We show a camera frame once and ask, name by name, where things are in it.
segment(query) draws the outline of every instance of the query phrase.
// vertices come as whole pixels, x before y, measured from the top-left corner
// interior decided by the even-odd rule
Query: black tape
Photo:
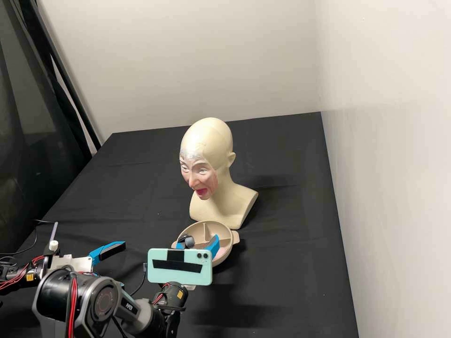
[[[185,251],[184,250],[168,250],[168,261],[185,261]]]
[[[200,273],[202,270],[201,264],[185,263],[183,261],[152,260],[152,264],[155,269],[180,270],[180,271],[197,272],[197,273]]]

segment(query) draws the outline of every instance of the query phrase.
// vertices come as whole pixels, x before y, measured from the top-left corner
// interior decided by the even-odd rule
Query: table
[[[228,124],[237,155],[232,177],[259,197],[213,284],[190,292],[178,337],[358,337],[321,114]],[[125,240],[127,249],[97,271],[134,290],[147,250],[169,247],[194,223],[178,163],[186,129],[111,135],[46,215],[60,222],[62,252],[80,257]],[[40,255],[50,232],[51,225],[39,226],[36,246],[19,258]],[[145,282],[134,296],[157,291]],[[2,337],[40,337],[34,292],[2,297]],[[113,323],[106,337],[120,337]]]

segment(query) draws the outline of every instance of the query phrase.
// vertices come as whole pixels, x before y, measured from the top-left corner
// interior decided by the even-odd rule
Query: round tray
[[[232,251],[232,246],[240,242],[240,236],[235,230],[230,230],[222,223],[216,221],[201,221],[191,224],[185,228],[177,237],[177,240],[183,235],[193,236],[195,249],[203,249],[214,235],[219,237],[219,250],[213,259],[212,265],[215,267],[222,263]],[[177,241],[171,245],[175,248]]]

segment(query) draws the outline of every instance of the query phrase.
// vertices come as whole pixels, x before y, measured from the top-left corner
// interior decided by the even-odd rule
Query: smartphone
[[[151,283],[210,285],[213,281],[210,250],[152,248],[147,260],[147,279]]]

